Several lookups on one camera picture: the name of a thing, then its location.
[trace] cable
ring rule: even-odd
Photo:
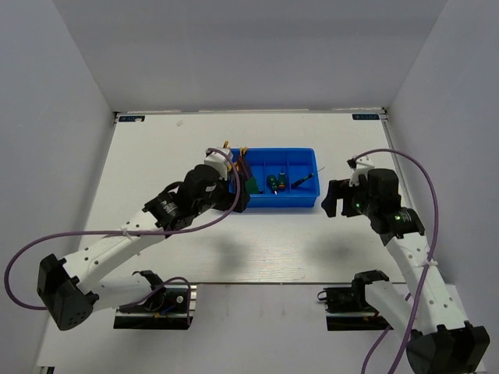
[[[411,297],[411,294],[408,293],[407,296],[405,296],[405,300],[408,301],[410,297]],[[364,362],[362,363],[362,369],[360,370],[360,372],[362,374],[366,373],[367,364],[369,363],[371,356],[373,355],[374,351],[376,351],[377,346],[380,345],[380,343],[384,339],[384,337],[387,336],[388,331],[390,331],[390,330],[391,330],[391,328],[389,326],[386,329],[384,329],[384,331],[381,333],[381,335],[374,342],[373,346],[370,348],[369,352],[367,352],[367,355],[364,358]]]
[[[156,312],[163,305],[164,302],[165,302],[165,295],[163,295],[163,297],[161,298],[161,302],[159,303],[156,309],[148,309],[145,306],[144,309],[146,309],[148,312]]]
[[[160,316],[164,316],[166,312],[171,311],[173,308],[175,308],[175,305],[172,305],[171,307],[159,312]]]
[[[182,185],[182,183],[183,182],[173,182],[173,183],[170,183],[169,185],[167,185],[165,187],[165,189],[163,190],[163,192],[170,192],[173,189],[177,189],[178,187],[180,187]]]
[[[430,243],[430,251],[428,252],[428,261],[431,261],[432,258],[434,257],[434,252],[435,248],[437,246],[437,238],[438,238],[438,228],[439,228],[439,212],[438,212],[438,201],[437,201],[437,194],[435,193],[435,187],[434,184],[431,181],[430,175],[426,171],[426,169],[421,165],[418,160],[413,158],[412,156],[409,156],[407,153],[401,152],[400,150],[391,150],[389,148],[378,148],[375,150],[368,150],[367,152],[363,152],[358,156],[355,156],[353,158],[354,161],[357,161],[361,157],[367,156],[368,154],[372,153],[379,153],[379,152],[388,152],[388,153],[395,153],[400,156],[403,156],[404,158],[410,160],[413,162],[423,173],[424,178],[428,182],[428,186],[430,187],[431,191],[431,197],[434,203],[434,232],[433,232],[433,237],[431,239]],[[421,273],[421,278],[419,279],[418,287],[416,288],[416,292],[414,294],[414,303],[412,304],[412,309],[411,309],[411,314],[409,316],[409,321],[407,323],[407,327],[405,328],[404,332],[404,337],[402,338],[402,342],[400,344],[400,347],[398,349],[398,352],[395,356],[395,359],[393,363],[391,364],[390,370],[388,370],[388,374],[393,374],[395,370],[397,369],[398,364],[400,363],[400,360],[402,359],[402,356],[404,355],[404,350],[407,348],[407,343],[409,342],[410,334],[412,327],[414,326],[414,321],[416,319],[416,313],[418,310],[418,305],[419,305],[419,300],[421,299],[421,293],[423,292],[423,285],[424,281],[426,280],[426,275],[428,274],[428,270],[430,268],[430,265],[426,264],[423,267],[423,272]],[[362,367],[362,374],[365,374],[366,372],[366,367],[367,367],[367,362],[369,361],[371,355],[374,353],[374,350],[377,348],[379,343],[383,340],[383,338],[387,335],[387,331],[385,330],[380,337],[374,342],[373,347],[369,350],[367,353],[366,358],[364,359],[363,367]]]
[[[209,152],[215,152],[221,154],[232,166],[232,170],[234,171],[234,176],[235,176],[235,198],[234,198],[234,203],[228,208],[227,211],[225,211],[219,218],[216,218],[215,220],[212,220],[211,222],[208,222],[207,224],[202,224],[200,226],[197,226],[195,228],[184,228],[183,230],[174,230],[174,231],[127,231],[128,235],[132,236],[155,236],[155,235],[178,235],[178,234],[188,234],[190,232],[196,232],[199,230],[203,230],[204,228],[208,228],[210,226],[213,226],[214,224],[217,224],[218,222],[224,220],[234,209],[235,206],[237,205],[237,202],[239,200],[239,196],[241,194],[241,181],[239,180],[239,175],[235,171],[235,165],[232,162],[231,158],[227,156],[224,152],[217,150],[216,148],[208,148]],[[22,247],[15,255],[12,257],[7,264],[7,267],[5,268],[4,276],[3,276],[3,283],[5,286],[5,291],[9,298],[16,303],[18,306],[25,308],[25,309],[30,309],[30,310],[47,310],[44,306],[35,306],[35,305],[30,305],[25,302],[21,302],[12,292],[12,289],[10,287],[10,281],[9,281],[9,276],[10,272],[12,270],[12,267],[14,263],[17,261],[18,258],[21,257],[25,251],[30,249],[31,247],[35,246],[36,244],[40,244],[42,242],[46,242],[47,240],[52,240],[55,238],[65,238],[65,237],[70,237],[70,236],[84,236],[84,235],[100,235],[100,236],[123,236],[123,231],[120,230],[103,230],[103,231],[67,231],[67,232],[59,232],[58,234],[51,234],[44,236],[42,238],[38,238],[36,240],[33,240],[31,243],[25,245]]]
[[[319,295],[321,295],[321,294],[326,294],[326,290],[322,290],[321,292],[319,292],[317,294],[317,300],[319,300],[320,302],[323,302],[323,301],[327,300],[327,296],[323,297],[323,298],[320,298]]]

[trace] white wall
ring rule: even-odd
[[[445,0],[55,0],[115,111],[389,105]]]
[[[3,272],[22,245],[83,226],[113,117],[50,0],[2,3],[0,51]],[[53,241],[22,257],[11,278],[15,293],[40,305],[37,264],[69,244]],[[2,372],[31,372],[48,314],[17,307],[3,287],[0,305]]]
[[[499,2],[450,1],[389,111],[395,145],[428,167],[441,206],[437,247],[472,323],[492,340],[487,369],[499,372]],[[406,178],[426,226],[430,194]]]

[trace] white robotic arm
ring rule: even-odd
[[[469,323],[448,294],[437,263],[427,260],[430,249],[424,227],[414,210],[401,206],[397,175],[392,170],[375,168],[368,157],[350,160],[349,165],[354,169],[350,179],[329,182],[322,202],[327,215],[335,217],[336,201],[343,199],[343,216],[367,216],[395,259],[411,295],[416,294],[424,267],[429,267],[406,347],[413,371],[417,374],[475,371],[490,342],[489,336],[484,327]],[[350,295],[351,298],[341,302],[357,305],[359,311],[375,308],[400,337],[404,336],[412,306],[383,272],[356,274]]]
[[[229,149],[218,151],[232,159]],[[184,182],[171,184],[124,222],[118,231],[122,232],[120,236],[104,237],[61,259],[54,255],[44,258],[37,293],[58,328],[69,330],[95,310],[136,302],[160,284],[161,279],[148,270],[124,278],[109,274],[145,248],[168,238],[164,232],[190,226],[195,217],[210,208],[228,210],[236,194],[229,191],[227,169],[225,157],[207,153],[204,164],[189,171]],[[245,210],[249,200],[249,195],[241,191],[235,211]],[[150,302],[157,302],[155,296],[151,297]]]

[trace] purple cable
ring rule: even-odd
[[[234,203],[232,203],[231,207],[228,208],[227,211],[225,211],[219,218],[208,222],[207,224],[202,224],[200,226],[197,226],[195,228],[185,228],[183,230],[175,230],[175,231],[127,231],[126,233],[128,235],[132,236],[155,236],[155,235],[178,235],[178,234],[187,234],[190,232],[196,232],[199,230],[203,230],[204,228],[208,228],[210,226],[213,226],[214,224],[217,224],[218,222],[224,220],[234,209],[235,206],[237,205],[237,202],[239,200],[239,196],[241,194],[241,182],[239,180],[239,175],[237,172],[235,172],[235,165],[230,159],[229,156],[227,156],[225,153],[223,153],[221,150],[217,150],[216,148],[208,148],[208,151],[210,152],[215,152],[221,154],[225,159],[230,163],[232,166],[232,170],[234,172],[235,176],[235,198],[234,198]],[[22,247],[15,255],[14,257],[11,258],[9,263],[7,264],[7,267],[5,268],[5,272],[3,275],[3,283],[5,286],[5,291],[7,292],[7,295],[10,297],[10,299],[16,303],[18,306],[23,307],[25,309],[30,309],[30,310],[47,310],[44,306],[35,306],[35,305],[30,305],[26,304],[25,302],[21,302],[12,292],[12,289],[10,287],[10,281],[9,281],[9,276],[10,276],[10,271],[14,265],[14,263],[17,261],[18,258],[21,257],[25,251],[30,249],[31,247],[35,246],[36,244],[40,244],[42,242],[46,242],[47,240],[55,239],[55,238],[65,238],[69,236],[84,236],[84,235],[106,235],[106,236],[123,236],[123,231],[120,230],[104,230],[104,231],[67,231],[67,232],[59,232],[58,234],[52,234],[52,235],[47,235],[42,238],[39,238],[37,240],[32,241],[31,243],[25,245]],[[179,279],[181,281],[185,281],[188,284],[188,289],[189,289],[189,296],[188,299],[190,300],[190,285],[187,282],[185,278],[181,277],[175,277],[172,279]],[[163,282],[163,284],[159,287],[163,287],[164,284],[167,284],[171,280],[167,280],[166,282]],[[143,299],[140,299],[138,302],[134,302],[129,305],[136,305],[140,304],[141,302],[145,301],[147,298],[149,298],[151,295],[157,292],[159,290],[159,287],[154,289],[150,294],[145,296]]]
[[[368,154],[379,153],[379,152],[395,153],[395,154],[403,156],[403,157],[407,158],[408,160],[412,161],[421,170],[421,172],[424,175],[424,178],[428,182],[428,186],[430,187],[430,191],[431,191],[431,197],[432,197],[433,203],[434,203],[434,233],[433,233],[433,237],[431,238],[430,251],[428,252],[428,257],[427,257],[428,261],[431,261],[431,259],[434,257],[435,248],[437,246],[439,213],[438,213],[437,194],[435,193],[434,184],[431,181],[430,175],[428,174],[426,169],[421,165],[421,163],[418,162],[418,160],[416,160],[412,156],[409,156],[407,153],[401,152],[400,150],[391,150],[389,148],[379,148],[379,149],[375,149],[375,150],[368,150],[367,152],[363,152],[360,155],[355,156],[354,160],[357,161],[361,157],[367,156]],[[412,327],[414,326],[414,321],[416,320],[416,313],[418,310],[419,300],[421,299],[421,293],[423,292],[424,281],[426,280],[426,275],[428,274],[429,268],[430,268],[430,266],[428,264],[423,267],[423,272],[421,273],[421,278],[419,279],[418,287],[416,289],[416,293],[414,294],[414,303],[412,304],[411,314],[409,316],[409,321],[407,323],[407,327],[405,328],[404,337],[402,338],[402,342],[401,342],[400,347],[398,349],[397,355],[395,356],[395,359],[394,359],[393,363],[391,364],[390,370],[388,370],[388,374],[395,373],[395,370],[397,369],[397,366],[400,363],[402,356],[404,355],[404,350],[407,347],[407,343],[409,342],[409,338],[411,335],[411,330],[412,330]],[[364,363],[362,365],[361,374],[365,374],[367,363],[368,363],[371,355],[374,353],[374,350],[377,348],[377,346],[381,343],[381,341],[387,335],[388,331],[389,331],[389,328],[387,328],[385,331],[383,331],[383,333],[374,342],[373,347],[371,347],[371,349],[367,353],[367,356],[364,359]]]

